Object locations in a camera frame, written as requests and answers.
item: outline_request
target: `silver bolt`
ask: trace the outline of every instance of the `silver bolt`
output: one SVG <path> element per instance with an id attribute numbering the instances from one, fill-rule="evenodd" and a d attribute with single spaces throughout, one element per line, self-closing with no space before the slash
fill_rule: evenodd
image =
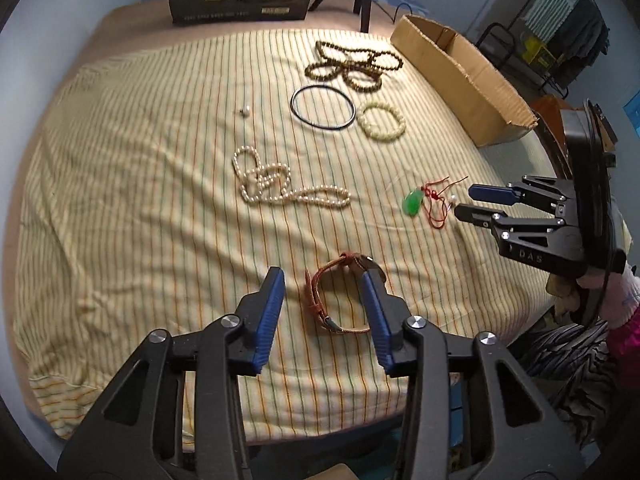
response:
<path id="1" fill-rule="evenodd" d="M 422 316 L 409 316 L 406 322 L 411 328 L 424 328 L 427 325 L 427 320 Z"/>
<path id="2" fill-rule="evenodd" d="M 154 330 L 151 334 L 149 334 L 149 341 L 152 343 L 161 343 L 167 337 L 166 330 L 162 330 L 159 328 L 158 330 Z"/>
<path id="3" fill-rule="evenodd" d="M 240 324 L 240 318 L 234 314 L 230 314 L 229 316 L 223 317 L 220 323 L 222 323 L 222 326 L 225 328 L 233 328 Z"/>
<path id="4" fill-rule="evenodd" d="M 478 334 L 478 339 L 483 345 L 495 345 L 498 341 L 493 332 L 481 332 Z"/>

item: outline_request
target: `bangle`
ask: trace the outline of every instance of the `bangle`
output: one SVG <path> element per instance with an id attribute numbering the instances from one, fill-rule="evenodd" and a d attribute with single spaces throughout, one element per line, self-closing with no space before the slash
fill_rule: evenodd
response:
<path id="1" fill-rule="evenodd" d="M 367 118 L 364 116 L 367 110 L 372 108 L 378 108 L 379 110 L 384 110 L 393 115 L 394 119 L 398 122 L 398 127 L 392 132 L 383 133 L 378 130 L 375 130 Z M 406 120 L 400 113 L 400 110 L 393 105 L 388 103 L 383 103 L 381 101 L 370 101 L 360 108 L 356 112 L 356 119 L 358 120 L 358 124 L 364 131 L 367 137 L 370 137 L 373 140 L 380 140 L 383 142 L 390 142 L 392 140 L 396 140 L 406 131 Z"/>

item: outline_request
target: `red cord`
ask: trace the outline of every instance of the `red cord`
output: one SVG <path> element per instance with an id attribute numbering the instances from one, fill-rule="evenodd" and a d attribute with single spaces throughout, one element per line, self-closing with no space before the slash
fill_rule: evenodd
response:
<path id="1" fill-rule="evenodd" d="M 420 190 L 424 193 L 425 197 L 427 197 L 429 202 L 428 209 L 424 202 L 422 202 L 422 206 L 424 207 L 424 210 L 427 214 L 427 218 L 429 219 L 429 225 L 432 228 L 438 229 L 438 230 L 442 229 L 447 221 L 447 216 L 449 215 L 449 207 L 447 207 L 447 202 L 446 200 L 444 200 L 444 197 L 442 195 L 446 193 L 447 189 L 449 189 L 451 186 L 455 186 L 456 184 L 459 184 L 460 182 L 462 182 L 467 178 L 469 177 L 466 176 L 465 178 L 461 178 L 460 180 L 452 182 L 451 184 L 447 184 L 440 191 L 431 189 L 430 186 L 435 186 L 436 184 L 443 184 L 444 182 L 449 180 L 448 176 L 446 176 L 445 178 L 441 178 L 440 180 L 436 180 L 435 182 L 425 182 L 423 186 L 420 186 Z M 440 212 L 441 212 L 440 218 L 437 218 L 432 214 L 434 202 L 440 203 Z"/>

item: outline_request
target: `mattress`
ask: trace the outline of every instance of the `mattress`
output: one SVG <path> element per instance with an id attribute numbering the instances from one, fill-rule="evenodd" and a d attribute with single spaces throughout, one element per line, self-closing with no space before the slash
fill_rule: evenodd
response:
<path id="1" fill-rule="evenodd" d="M 249 442 L 332 433 L 402 410 L 406 383 L 384 375 L 370 337 L 329 334 L 305 306 L 305 271 L 343 251 L 373 256 L 389 292 L 447 332 L 492 330 L 509 342 L 548 309 L 546 274 L 500 258 L 486 231 L 453 216 L 436 231 L 401 211 L 404 195 L 428 180 L 468 176 L 451 190 L 468 200 L 471 182 L 552 174 L 533 134 L 477 150 L 408 62 L 374 96 L 406 119 L 395 142 L 375 142 L 357 124 L 326 132 L 293 118 L 289 98 L 309 83 L 317 40 L 393 49 L 390 23 L 374 15 L 371 35 L 351 32 L 358 19 L 344 13 L 348 0 L 326 4 L 334 15 L 324 22 L 288 28 L 171 28 L 158 1 L 117 10 L 54 96 L 26 165 L 7 304 L 26 396 L 57 434 L 72 433 L 148 332 L 202 329 L 257 290 L 269 266 L 284 270 L 287 291 L 268 365 L 240 380 Z M 332 84 L 357 105 L 371 99 Z M 238 113 L 245 105 L 248 118 Z M 344 113 L 329 94 L 307 105 L 322 120 Z M 388 116 L 372 117 L 393 129 Z M 345 187 L 351 204 L 248 205 L 232 168 L 243 145 L 288 164 L 294 187 Z M 366 322 L 347 274 L 321 284 L 339 324 Z M 193 385 L 188 377 L 187 445 Z"/>

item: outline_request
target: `bed sheet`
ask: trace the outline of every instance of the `bed sheet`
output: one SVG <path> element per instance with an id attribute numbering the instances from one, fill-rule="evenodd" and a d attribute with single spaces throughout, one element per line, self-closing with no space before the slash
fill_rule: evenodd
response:
<path id="1" fill-rule="evenodd" d="M 389 290 L 448 332 L 489 329 L 508 342 L 546 310 L 544 273 L 499 258 L 485 232 L 453 218 L 436 232 L 400 208 L 407 190 L 448 174 L 491 184 L 512 178 L 513 166 L 551 174 L 535 136 L 479 152 L 408 63 L 376 95 L 406 115 L 408 131 L 394 143 L 355 125 L 328 134 L 290 116 L 317 39 L 392 48 L 385 36 L 255 30 L 164 38 L 168 46 L 132 54 L 113 43 L 119 55 L 89 59 L 70 76 L 37 132 L 14 313 L 30 388 L 58 434 L 69 436 L 150 330 L 201 329 L 256 290 L 272 265 L 284 269 L 287 295 L 269 365 L 241 381 L 250 442 L 340 431 L 402 409 L 405 384 L 384 376 L 369 337 L 330 335 L 304 307 L 305 270 L 342 251 L 375 257 Z M 369 99 L 337 85 L 357 103 Z M 244 104 L 248 119 L 238 114 Z M 342 113 L 328 96 L 316 106 L 324 118 Z M 351 205 L 248 206 L 231 167 L 243 144 L 289 164 L 294 186 L 347 187 Z M 465 196 L 465 184 L 453 192 Z M 334 272 L 322 284 L 338 322 L 364 322 L 348 276 Z M 192 395 L 190 378 L 187 444 Z"/>

